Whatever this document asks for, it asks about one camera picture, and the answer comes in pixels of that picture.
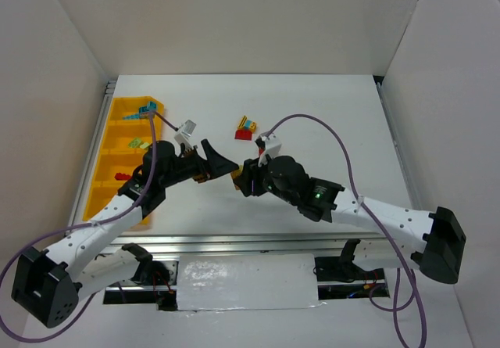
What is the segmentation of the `yellow green lego stack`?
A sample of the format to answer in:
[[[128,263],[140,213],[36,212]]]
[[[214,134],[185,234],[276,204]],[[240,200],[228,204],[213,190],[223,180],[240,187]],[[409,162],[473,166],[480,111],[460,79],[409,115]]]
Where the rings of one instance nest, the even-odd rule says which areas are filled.
[[[233,181],[233,184],[234,184],[234,187],[236,190],[240,190],[239,186],[235,183],[235,179],[238,178],[242,173],[242,170],[241,169],[238,169],[238,170],[234,170],[230,173],[230,176],[231,176],[231,179]]]

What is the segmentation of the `light green curved lego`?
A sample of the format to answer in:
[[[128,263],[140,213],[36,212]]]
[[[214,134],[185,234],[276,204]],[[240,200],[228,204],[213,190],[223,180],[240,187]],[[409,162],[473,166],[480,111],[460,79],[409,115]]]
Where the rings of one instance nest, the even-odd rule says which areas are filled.
[[[130,148],[137,148],[141,145],[142,143],[142,140],[140,138],[134,138],[129,144],[128,146]]]

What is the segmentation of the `red green blue lego stack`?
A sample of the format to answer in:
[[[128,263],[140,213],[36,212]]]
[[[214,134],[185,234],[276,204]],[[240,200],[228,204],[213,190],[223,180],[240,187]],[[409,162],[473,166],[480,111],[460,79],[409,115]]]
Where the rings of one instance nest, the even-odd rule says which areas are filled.
[[[114,178],[117,181],[127,181],[131,179],[131,176],[129,174],[125,173],[115,173]]]

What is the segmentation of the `blue round lego brick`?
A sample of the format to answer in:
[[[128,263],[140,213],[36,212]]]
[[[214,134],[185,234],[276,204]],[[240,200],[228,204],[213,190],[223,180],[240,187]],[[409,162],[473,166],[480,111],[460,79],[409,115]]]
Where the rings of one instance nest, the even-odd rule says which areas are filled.
[[[155,108],[153,106],[141,106],[138,109],[137,117],[139,119],[147,119],[151,116],[151,112],[154,112]]]

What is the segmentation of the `blue square lego brick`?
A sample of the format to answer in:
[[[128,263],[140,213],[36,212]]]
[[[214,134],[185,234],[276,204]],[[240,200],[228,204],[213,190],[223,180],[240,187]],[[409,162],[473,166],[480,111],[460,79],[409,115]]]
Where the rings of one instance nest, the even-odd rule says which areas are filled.
[[[154,101],[149,101],[146,108],[148,110],[157,110],[158,109],[158,106],[157,106],[157,103],[154,102]]]

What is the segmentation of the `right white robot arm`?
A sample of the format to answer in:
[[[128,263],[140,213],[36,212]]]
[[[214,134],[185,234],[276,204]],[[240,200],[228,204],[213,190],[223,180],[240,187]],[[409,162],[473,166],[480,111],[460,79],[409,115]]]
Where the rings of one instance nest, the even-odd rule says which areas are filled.
[[[290,156],[265,164],[246,160],[234,184],[244,196],[270,193],[297,208],[311,221],[347,224],[390,235],[405,259],[428,278],[455,284],[459,280],[466,234],[453,211],[411,210],[356,196],[337,183],[309,176]]]

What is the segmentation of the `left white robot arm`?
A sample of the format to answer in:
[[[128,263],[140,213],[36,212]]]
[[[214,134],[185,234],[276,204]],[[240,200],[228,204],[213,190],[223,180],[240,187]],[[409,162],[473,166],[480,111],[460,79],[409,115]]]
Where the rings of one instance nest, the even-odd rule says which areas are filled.
[[[29,245],[20,253],[12,286],[12,299],[46,328],[61,325],[77,304],[121,280],[139,282],[152,265],[152,255],[137,244],[100,257],[115,238],[146,218],[166,198],[166,189],[182,181],[210,181],[237,170],[207,140],[204,155],[196,149],[176,153],[174,145],[157,141],[117,194],[90,222],[46,249]]]

